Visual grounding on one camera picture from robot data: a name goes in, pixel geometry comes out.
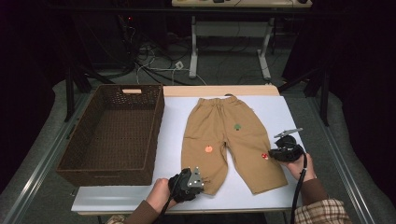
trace green sticker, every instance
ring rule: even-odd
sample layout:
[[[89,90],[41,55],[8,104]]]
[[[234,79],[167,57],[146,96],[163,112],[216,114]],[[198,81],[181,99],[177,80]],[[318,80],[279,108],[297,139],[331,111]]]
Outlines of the green sticker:
[[[237,131],[239,131],[239,129],[241,129],[241,125],[240,124],[235,124],[233,126]]]

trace cable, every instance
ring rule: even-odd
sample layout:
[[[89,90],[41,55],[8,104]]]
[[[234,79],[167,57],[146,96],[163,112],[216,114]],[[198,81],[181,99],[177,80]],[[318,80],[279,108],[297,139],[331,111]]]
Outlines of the cable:
[[[241,32],[241,26],[240,26],[240,23],[238,22],[238,31],[236,32],[235,36],[239,36],[239,33],[240,33],[240,32]],[[237,46],[237,44],[234,44],[233,47],[232,47],[229,51],[231,52],[236,46]],[[227,61],[228,57],[229,57],[229,55],[227,55],[227,56],[223,59],[223,61],[222,61],[221,63],[219,63],[218,69],[216,70],[215,76],[216,76],[216,81],[218,82],[218,85],[220,84],[220,83],[219,83],[219,70],[220,70],[220,66],[221,66],[222,63],[224,63],[225,61]]]
[[[147,74],[149,77],[151,77],[152,79],[154,79],[154,81],[156,81],[157,83],[161,83],[161,81],[157,80],[154,76],[152,76],[152,75],[149,73],[149,71],[147,70],[147,68],[143,67],[143,71],[146,72],[146,74]]]
[[[242,52],[242,51],[244,51],[245,49],[247,49],[247,48],[249,47],[250,41],[251,41],[251,37],[249,37],[249,36],[248,36],[248,37],[246,37],[246,36],[239,36],[239,37],[242,37],[241,40],[239,40],[238,43],[233,44],[233,46],[232,46],[230,49],[226,49],[226,50],[210,49],[210,48],[209,48],[209,43],[207,43],[205,47],[199,46],[198,49],[204,49],[205,51],[211,51],[211,52],[225,52],[225,53],[227,53],[227,52]],[[247,43],[246,43],[246,45],[245,45],[244,47],[242,47],[242,48],[239,49],[239,50],[233,50],[235,47],[240,46],[241,43],[242,43],[245,39],[247,40]]]
[[[99,73],[90,70],[89,68],[87,68],[86,66],[84,66],[83,64],[78,64],[78,68],[81,69],[83,72],[85,72],[89,77],[93,77],[96,78],[97,80],[101,81],[102,83],[105,84],[114,84],[113,81],[108,80],[107,78],[103,77],[102,75],[100,75]]]
[[[198,76],[198,74],[195,74],[199,79],[201,79],[201,81],[207,86],[207,84],[206,84],[206,82],[204,82],[204,80],[200,77],[200,76]]]
[[[267,64],[267,66],[266,66],[265,68],[263,68],[263,69],[260,69],[260,70],[259,70],[259,69],[249,69],[249,70],[247,70],[246,73],[245,73],[244,75],[242,75],[242,76],[238,79],[238,81],[236,82],[236,84],[242,85],[243,83],[245,83],[245,82],[242,82],[242,80],[243,80],[245,77],[257,77],[257,78],[262,78],[262,70],[265,70],[265,69],[268,69],[268,68],[274,66],[275,63],[276,63],[276,61],[277,61],[277,60],[280,58],[280,56],[282,56],[283,54],[284,54],[284,52],[283,52],[283,50],[281,49],[281,50],[279,51],[279,55],[277,55],[277,56],[273,59],[273,61],[271,62],[271,64]],[[252,72],[261,71],[261,73],[260,73],[259,75],[257,75],[257,76],[253,76],[253,75],[248,75],[248,74],[250,74],[249,71],[252,71]]]
[[[239,2],[237,2],[235,5],[233,5],[234,7],[236,7],[242,0],[239,0]]]
[[[90,32],[92,33],[92,36],[96,39],[97,43],[99,44],[99,46],[102,48],[102,50],[111,58],[113,59],[115,62],[120,63],[122,65],[126,65],[126,66],[133,66],[130,63],[126,63],[123,62],[122,60],[118,59],[117,57],[115,57],[114,55],[112,55],[110,52],[108,52],[108,50],[105,48],[105,46],[103,45],[103,43],[101,42],[101,40],[96,36],[96,34],[94,33],[94,31],[91,29],[90,25],[85,21],[85,19],[79,15],[80,19],[83,21],[83,23],[85,24],[85,26],[90,30]]]
[[[165,214],[166,209],[168,209],[169,203],[170,203],[170,202],[172,201],[172,199],[173,199],[173,196],[172,196],[172,195],[173,195],[174,192],[175,192],[175,187],[176,187],[177,182],[178,182],[178,180],[180,179],[180,177],[181,177],[181,173],[178,175],[178,177],[177,177],[177,179],[176,179],[176,181],[175,181],[175,184],[174,184],[174,186],[172,187],[172,190],[171,190],[171,192],[170,192],[170,194],[169,194],[169,197],[168,197],[168,201],[167,201],[166,204],[163,206],[163,210],[162,210],[161,213],[158,215],[157,219],[154,221],[155,224],[160,224],[160,223],[162,222],[162,220],[163,220],[163,215]]]
[[[163,56],[165,56],[165,57],[171,62],[171,65],[169,66],[169,68],[172,66],[172,63],[173,63],[173,62],[178,61],[178,60],[184,58],[184,57],[190,52],[190,49],[187,49],[187,50],[183,53],[182,56],[180,56],[179,58],[173,59],[173,58],[172,58],[171,56],[169,56],[166,52],[164,52],[164,49],[163,49],[161,46],[158,47],[158,46],[155,44],[155,41],[153,41],[149,36],[147,36],[147,35],[145,35],[145,34],[143,34],[143,33],[141,33],[140,35],[142,35],[143,37],[145,37],[145,38],[147,39],[147,41],[150,42],[150,43],[152,44],[151,46],[154,47],[154,49],[159,50],[160,53],[161,53]]]
[[[293,197],[293,204],[291,207],[291,217],[290,217],[290,224],[294,224],[294,219],[295,219],[295,210],[296,210],[296,206],[297,206],[297,199],[298,199],[298,195],[300,193],[301,187],[303,185],[304,182],[304,177],[305,177],[305,173],[306,173],[306,166],[307,166],[307,158],[306,158],[306,153],[303,154],[304,155],[304,168],[301,171],[300,174],[300,179],[298,180],[297,183],[297,187],[296,190],[294,191],[294,197]]]
[[[130,74],[132,71],[134,71],[134,68],[132,67],[128,67],[126,68],[124,71],[122,71],[121,73],[118,74],[111,74],[111,75],[102,75],[103,77],[106,77],[107,79],[114,79],[117,77],[123,77],[125,75]]]
[[[137,64],[138,66],[141,66],[141,67],[142,67],[142,70],[145,71],[151,78],[153,78],[153,79],[154,79],[155,81],[157,81],[158,83],[161,83],[161,82],[160,82],[159,80],[157,80],[152,74],[154,74],[154,75],[156,75],[156,76],[159,76],[159,77],[162,77],[162,78],[164,78],[164,79],[167,79],[167,80],[172,81],[172,78],[166,77],[166,76],[164,76],[164,75],[162,75],[162,74],[159,74],[159,73],[157,73],[157,72],[151,70],[150,68],[144,67],[144,66],[143,66],[142,64],[140,64],[139,62],[136,62],[136,64]],[[184,85],[184,86],[195,86],[195,85],[188,84],[188,83],[184,83],[184,82],[177,81],[177,80],[174,80],[174,82],[176,82],[177,84],[180,84],[180,85]]]
[[[291,9],[294,9],[294,2],[293,0],[289,0],[291,2]],[[291,18],[291,32],[293,32],[293,26],[294,26],[294,13],[293,13],[293,17]]]

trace waistband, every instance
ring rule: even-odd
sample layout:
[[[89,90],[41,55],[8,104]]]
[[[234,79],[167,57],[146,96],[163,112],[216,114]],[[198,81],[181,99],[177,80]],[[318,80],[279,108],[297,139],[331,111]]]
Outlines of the waistband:
[[[239,101],[238,98],[235,96],[230,96],[228,98],[220,99],[220,98],[213,98],[213,99],[204,99],[200,98],[198,100],[198,105],[225,105],[229,103],[233,103]]]

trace red sticker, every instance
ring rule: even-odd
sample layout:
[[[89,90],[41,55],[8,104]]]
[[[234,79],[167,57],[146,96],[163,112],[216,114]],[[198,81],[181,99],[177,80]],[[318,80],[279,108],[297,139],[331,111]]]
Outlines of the red sticker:
[[[268,160],[268,155],[265,153],[262,153],[262,158]]]

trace black cable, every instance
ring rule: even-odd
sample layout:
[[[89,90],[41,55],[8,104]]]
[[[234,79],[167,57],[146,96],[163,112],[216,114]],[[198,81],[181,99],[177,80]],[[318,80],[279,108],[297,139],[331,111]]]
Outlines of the black cable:
[[[166,77],[166,76],[164,76],[164,75],[162,75],[162,74],[160,74],[160,73],[158,73],[156,71],[153,71],[152,69],[142,65],[141,63],[136,63],[136,64],[139,65],[142,68],[142,70],[146,72],[146,74],[148,74],[151,78],[153,78],[158,83],[161,83],[161,82],[159,80],[157,80],[152,74],[154,74],[156,76],[159,76],[159,77],[162,77],[164,79],[167,79],[169,81],[172,81],[172,78]],[[173,79],[173,81],[176,82],[177,84],[180,84],[180,85],[183,85],[183,86],[195,86],[195,85],[188,84],[188,83],[185,83],[185,82],[181,82],[181,81],[178,81],[178,80],[175,80],[175,79]]]
[[[166,59],[169,60],[169,62],[171,64],[169,65],[168,68],[172,67],[173,62],[180,61],[182,58],[186,57],[188,55],[188,53],[191,51],[191,48],[188,48],[186,46],[182,46],[183,48],[186,48],[186,50],[184,51],[184,53],[181,56],[179,56],[178,58],[174,59],[167,52],[165,52],[163,48],[158,48],[155,44],[153,46],[154,46],[154,48],[152,48],[152,49],[157,49],[161,53],[161,55],[163,55]]]
[[[306,173],[306,166],[307,166],[306,153],[304,153],[303,155],[304,155],[304,168],[301,171],[300,179],[298,180],[296,190],[294,191],[293,204],[292,204],[292,207],[291,207],[290,224],[294,224],[294,219],[295,219],[294,212],[295,212],[296,206],[297,206],[297,199],[298,199],[298,195],[299,195],[300,190],[301,190],[301,186],[303,185],[303,181],[304,181],[304,177],[305,177],[305,173]]]
[[[233,5],[234,7],[236,7],[242,0],[239,0],[239,2],[237,2],[235,5]]]
[[[92,71],[91,69],[87,68],[83,64],[78,64],[78,68],[81,69],[83,72],[85,72],[89,77],[96,78],[97,80],[101,81],[102,83],[105,84],[114,84],[113,81],[108,80],[104,76],[100,75],[99,73]]]
[[[124,71],[117,73],[117,74],[110,74],[110,75],[102,75],[102,77],[105,77],[107,79],[114,79],[117,77],[123,77],[126,76],[128,74],[130,74],[132,71],[134,71],[134,68],[132,67],[127,67],[126,69],[124,69]]]
[[[225,49],[225,50],[220,50],[220,49],[210,49],[209,48],[209,41],[206,40],[207,44],[205,47],[197,47],[198,49],[204,49],[205,51],[210,51],[210,52],[223,52],[223,53],[228,53],[228,52],[242,52],[245,49],[247,49],[250,45],[251,37],[245,37],[245,36],[232,36],[232,37],[242,37],[240,40],[238,40],[238,43],[233,44],[233,46],[230,49]],[[239,50],[233,50],[235,47],[241,46],[241,43],[247,40],[247,43],[244,47],[242,47]]]
[[[85,19],[81,15],[79,15],[79,18],[84,23],[84,25],[88,28],[88,30],[90,30],[92,36],[95,38],[97,44],[101,47],[101,49],[105,52],[105,54],[107,54],[111,59],[113,59],[117,63],[120,63],[120,64],[128,66],[128,67],[134,67],[134,65],[132,63],[124,62],[123,60],[120,60],[117,57],[115,57],[114,55],[112,55],[107,50],[107,48],[103,45],[102,41],[99,39],[99,37],[97,37],[95,32],[91,29],[90,25],[85,21]]]
[[[170,191],[168,201],[167,201],[166,204],[163,206],[163,210],[161,210],[161,213],[158,215],[158,218],[154,221],[155,224],[160,224],[160,223],[162,222],[163,215],[165,214],[166,209],[168,209],[169,203],[170,203],[170,202],[172,201],[172,199],[173,199],[173,196],[172,196],[172,195],[173,195],[174,192],[175,192],[175,187],[176,187],[177,182],[178,182],[178,180],[180,179],[180,177],[181,177],[181,173],[178,175],[178,177],[177,177],[177,179],[176,179],[176,181],[175,181],[175,184],[174,184],[174,186],[172,187],[172,190]]]
[[[149,36],[145,35],[144,33],[141,33],[141,35],[142,35],[143,37],[145,37],[145,38],[148,40],[148,42],[151,43],[151,46],[153,46],[152,49],[157,49],[157,50],[158,50],[163,56],[165,56],[165,58],[167,58],[171,63],[173,63],[173,62],[175,62],[175,61],[178,61],[178,60],[184,58],[184,57],[188,54],[188,52],[189,52],[189,50],[187,50],[186,52],[183,53],[183,55],[182,55],[181,57],[176,58],[176,59],[173,59],[171,56],[169,56],[169,55],[165,52],[165,49],[164,49],[162,46],[158,46],[158,45],[156,44],[156,42],[153,41]]]
[[[263,68],[263,69],[251,69],[251,70],[247,70],[246,71],[246,73],[244,73],[244,75],[242,75],[239,79],[238,79],[238,81],[236,82],[236,84],[237,85],[242,85],[242,84],[244,84],[243,82],[242,82],[242,79],[244,79],[245,77],[257,77],[257,79],[263,79],[263,76],[262,76],[262,71],[263,70],[265,70],[265,69],[268,69],[268,68],[270,68],[270,67],[272,67],[272,66],[274,66],[275,65],[275,62],[276,62],[276,60],[278,59],[278,58],[280,58],[280,56],[282,56],[283,55],[283,52],[282,52],[282,50],[279,52],[279,55],[277,55],[276,57],[275,57],[275,59],[271,62],[271,64],[267,64],[267,66],[265,67],[265,68]],[[248,74],[250,74],[250,71],[251,72],[257,72],[257,71],[261,71],[257,76],[253,76],[253,75],[248,75]]]

